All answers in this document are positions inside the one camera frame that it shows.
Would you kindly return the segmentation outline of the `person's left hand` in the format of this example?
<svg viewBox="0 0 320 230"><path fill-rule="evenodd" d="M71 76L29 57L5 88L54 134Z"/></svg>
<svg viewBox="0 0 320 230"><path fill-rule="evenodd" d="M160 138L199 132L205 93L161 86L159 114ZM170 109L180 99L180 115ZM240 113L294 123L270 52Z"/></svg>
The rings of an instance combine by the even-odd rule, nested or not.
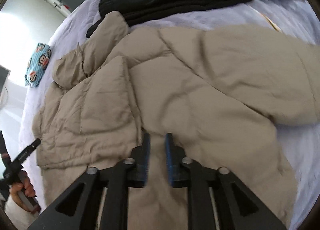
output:
<svg viewBox="0 0 320 230"><path fill-rule="evenodd" d="M36 192L34 189L34 186L32 185L28 174L26 171L22 170L21 175L23 175L23 181L22 182L15 182L10 187L10 196L14 203L16 203L19 207L21 207L23 210L33 213L33 210L30 210L28 206L23 202L23 200L20 198L19 193L24 192L24 195L26 197L33 198L36 196Z"/></svg>

